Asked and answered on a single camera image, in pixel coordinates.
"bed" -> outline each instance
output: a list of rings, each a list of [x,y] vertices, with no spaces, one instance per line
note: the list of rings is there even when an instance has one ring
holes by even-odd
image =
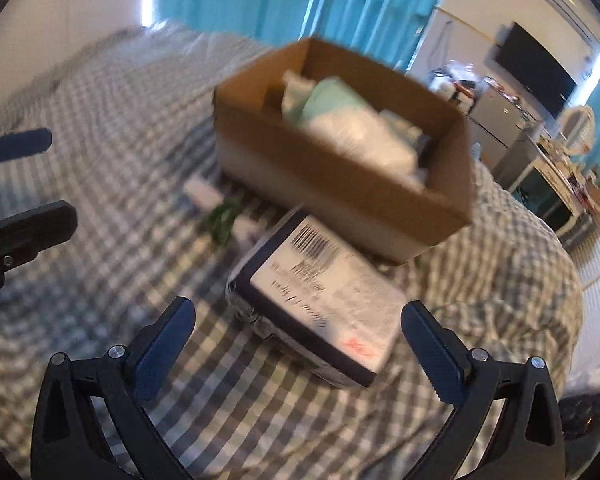
[[[238,249],[213,244],[183,186],[201,173],[262,224],[283,213],[222,176],[214,148],[214,86],[264,50],[161,23],[88,47],[0,106],[0,132],[54,133],[47,153],[0,165],[0,219],[55,200],[79,215],[71,241],[10,272],[0,291],[0,448],[25,477],[48,359],[128,342],[175,296],[194,301],[196,328],[146,408],[196,478],[399,479],[444,424],[450,409],[402,339],[370,388],[337,390],[226,304]],[[483,165],[471,226],[403,266],[378,266],[469,348],[543,356],[560,394],[582,324],[576,269]],[[477,466],[498,410],[462,472]]]

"metal screw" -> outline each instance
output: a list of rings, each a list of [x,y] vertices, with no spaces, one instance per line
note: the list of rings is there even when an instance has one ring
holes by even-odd
[[[544,359],[542,359],[541,357],[535,356],[531,358],[531,364],[535,367],[535,368],[539,368],[542,370],[542,368],[544,368],[546,366],[546,363],[544,362]]]
[[[58,352],[57,354],[53,354],[51,357],[51,364],[58,366],[64,363],[64,354],[62,352]]]
[[[471,357],[476,361],[486,361],[489,358],[489,353],[484,348],[474,348],[471,350]]]
[[[125,347],[122,345],[115,345],[109,348],[109,357],[112,359],[119,359],[125,354]]]

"bedspread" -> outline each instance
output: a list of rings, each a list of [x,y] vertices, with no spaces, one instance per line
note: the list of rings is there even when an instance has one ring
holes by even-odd
[[[183,184],[200,172],[252,218],[279,218],[221,176],[214,148],[212,90],[263,49],[175,24],[129,31],[0,107],[1,132],[54,133],[47,153],[0,165],[0,219],[54,200],[79,214],[71,241],[9,272],[0,291],[0,447],[23,474],[48,359],[127,343],[175,296],[194,301],[196,327],[146,408],[196,478],[399,479],[450,413],[402,338],[370,388],[337,390],[227,307],[237,250],[215,247]],[[473,224],[403,266],[379,268],[469,348],[517,362],[543,356],[559,394],[582,323],[574,265],[481,164]],[[462,471],[477,465],[497,415],[494,406]]]

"desk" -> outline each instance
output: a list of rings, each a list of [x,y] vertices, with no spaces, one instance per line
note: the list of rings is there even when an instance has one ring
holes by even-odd
[[[548,216],[557,209],[560,204],[563,204],[570,212],[570,218],[565,222],[558,230],[555,235],[560,238],[563,234],[573,229],[574,225],[578,221],[578,218],[584,213],[585,209],[571,188],[571,184],[566,177],[556,168],[555,164],[546,156],[545,150],[541,145],[534,144],[537,156],[527,165],[527,167],[520,173],[520,176],[509,186],[509,192],[513,193],[522,182],[536,170],[547,182],[547,184],[553,189],[557,196],[555,205],[552,206],[548,211],[545,211],[539,217],[542,220],[548,218]]]

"brown cardboard box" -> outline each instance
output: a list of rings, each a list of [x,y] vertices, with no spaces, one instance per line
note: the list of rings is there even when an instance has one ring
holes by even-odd
[[[339,76],[376,110],[391,110],[432,137],[427,190],[407,189],[286,124],[285,70],[313,80]],[[471,221],[466,120],[409,77],[308,38],[259,58],[216,88],[214,100],[224,172],[282,205],[303,203],[358,246],[404,262]]]

